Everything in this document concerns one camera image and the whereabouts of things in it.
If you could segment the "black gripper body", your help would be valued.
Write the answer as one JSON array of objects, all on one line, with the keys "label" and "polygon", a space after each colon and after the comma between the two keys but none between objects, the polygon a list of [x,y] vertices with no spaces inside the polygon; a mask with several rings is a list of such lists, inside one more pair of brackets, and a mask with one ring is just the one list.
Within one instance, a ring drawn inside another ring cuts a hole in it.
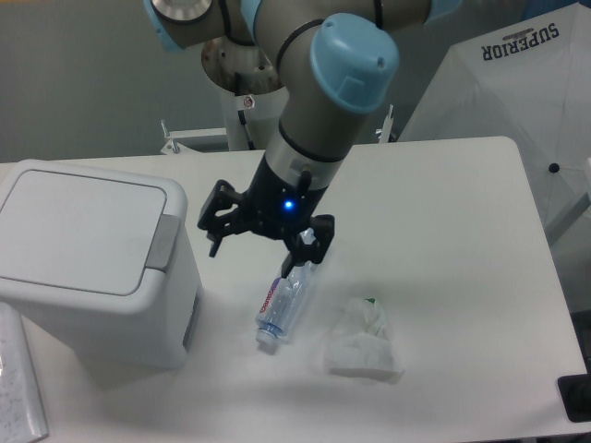
[{"label": "black gripper body", "polygon": [[320,230],[321,238],[327,237],[331,216],[313,215],[325,191],[289,185],[262,159],[239,207],[239,232],[283,240],[313,228]]}]

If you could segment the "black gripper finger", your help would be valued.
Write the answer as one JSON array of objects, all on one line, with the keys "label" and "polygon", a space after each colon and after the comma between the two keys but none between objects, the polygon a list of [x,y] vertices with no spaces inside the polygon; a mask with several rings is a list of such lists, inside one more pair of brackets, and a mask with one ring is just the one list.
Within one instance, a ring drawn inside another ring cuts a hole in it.
[{"label": "black gripper finger", "polygon": [[335,218],[330,214],[322,214],[310,218],[309,228],[314,239],[307,244],[301,233],[289,233],[283,240],[288,256],[281,266],[281,277],[287,278],[294,267],[302,267],[307,262],[320,264],[325,258],[335,234]]},{"label": "black gripper finger", "polygon": [[209,256],[215,257],[226,236],[252,231],[257,221],[250,190],[239,193],[220,179],[200,210],[197,226],[206,232],[211,241]]}]

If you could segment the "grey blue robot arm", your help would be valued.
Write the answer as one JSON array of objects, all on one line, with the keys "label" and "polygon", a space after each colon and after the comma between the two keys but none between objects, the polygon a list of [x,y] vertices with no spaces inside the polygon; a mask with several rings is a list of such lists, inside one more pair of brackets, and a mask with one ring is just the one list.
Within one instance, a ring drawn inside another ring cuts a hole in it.
[{"label": "grey blue robot arm", "polygon": [[232,234],[282,241],[282,273],[320,263],[334,218],[316,207],[399,65],[395,30],[451,14],[455,1],[148,1],[169,50],[224,38],[262,52],[288,93],[251,184],[215,184],[198,226],[218,248]]}]

